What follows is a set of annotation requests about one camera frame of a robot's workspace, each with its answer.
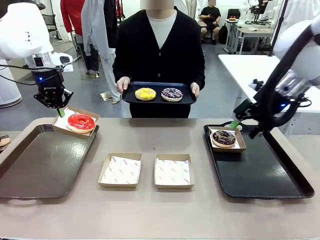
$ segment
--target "person's right hand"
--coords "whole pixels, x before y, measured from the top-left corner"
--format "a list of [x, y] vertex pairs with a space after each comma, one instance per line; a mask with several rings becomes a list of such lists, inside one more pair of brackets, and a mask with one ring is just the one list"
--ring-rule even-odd
[[120, 94], [124, 93], [124, 90], [127, 90], [128, 85], [130, 84], [130, 78], [127, 76], [123, 76], [116, 82], [116, 89]]

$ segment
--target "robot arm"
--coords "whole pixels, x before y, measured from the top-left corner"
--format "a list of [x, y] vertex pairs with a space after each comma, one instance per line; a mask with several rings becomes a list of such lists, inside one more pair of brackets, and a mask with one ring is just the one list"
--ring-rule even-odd
[[[288, 28], [278, 39], [274, 53], [281, 61], [254, 96], [256, 103], [247, 99], [234, 110], [237, 123], [245, 119], [258, 121], [251, 138], [287, 123], [301, 103], [308, 101], [305, 92], [311, 86], [319, 88], [320, 15], [313, 21], [303, 21]], [[283, 79], [290, 69], [297, 77]], [[278, 116], [287, 106], [288, 110]]]
[[46, 23], [37, 5], [10, 4], [0, 19], [0, 33], [0, 59], [25, 60], [29, 67], [26, 69], [31, 70], [38, 86], [34, 98], [48, 108], [65, 107], [73, 92], [63, 86], [62, 72], [73, 58], [53, 52]]

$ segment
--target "chocolate donut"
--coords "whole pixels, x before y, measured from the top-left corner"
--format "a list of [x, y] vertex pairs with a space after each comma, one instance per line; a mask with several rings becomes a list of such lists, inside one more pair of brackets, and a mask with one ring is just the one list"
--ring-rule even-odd
[[228, 131], [215, 131], [212, 135], [215, 145], [221, 148], [231, 148], [236, 143], [236, 137]]
[[183, 98], [183, 93], [176, 88], [165, 88], [161, 92], [161, 96], [168, 102], [179, 102]]

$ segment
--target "person holding tray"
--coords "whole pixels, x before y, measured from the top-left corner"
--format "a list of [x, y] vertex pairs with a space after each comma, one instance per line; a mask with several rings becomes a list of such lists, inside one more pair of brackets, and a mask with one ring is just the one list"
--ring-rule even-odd
[[[141, 0], [141, 10], [122, 22], [113, 73], [122, 94], [130, 82], [180, 83], [197, 98], [205, 86], [205, 59], [198, 23], [174, 0]], [[191, 106], [131, 103], [133, 118], [188, 118]]]

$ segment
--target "black tray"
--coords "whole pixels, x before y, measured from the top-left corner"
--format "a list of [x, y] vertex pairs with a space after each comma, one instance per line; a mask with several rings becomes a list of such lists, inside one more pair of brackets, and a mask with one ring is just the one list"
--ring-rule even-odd
[[0, 198], [60, 198], [72, 188], [99, 126], [88, 139], [38, 125], [0, 165]]
[[203, 127], [221, 188], [227, 195], [258, 199], [307, 199], [314, 196], [312, 186], [271, 133], [259, 134], [254, 139], [249, 137], [254, 125], [241, 124], [246, 145], [244, 152], [214, 152], [209, 127], [224, 127], [230, 123]]
[[[142, 101], [136, 98], [135, 92], [141, 88], [150, 88], [155, 90], [156, 97], [151, 101]], [[166, 88], [179, 89], [183, 93], [183, 98], [178, 102], [166, 101], [161, 97], [161, 92]], [[122, 100], [130, 104], [149, 103], [149, 104], [182, 104], [191, 105], [197, 101], [195, 95], [191, 92], [190, 86], [182, 83], [164, 83], [164, 82], [144, 82], [133, 81], [122, 94]]]

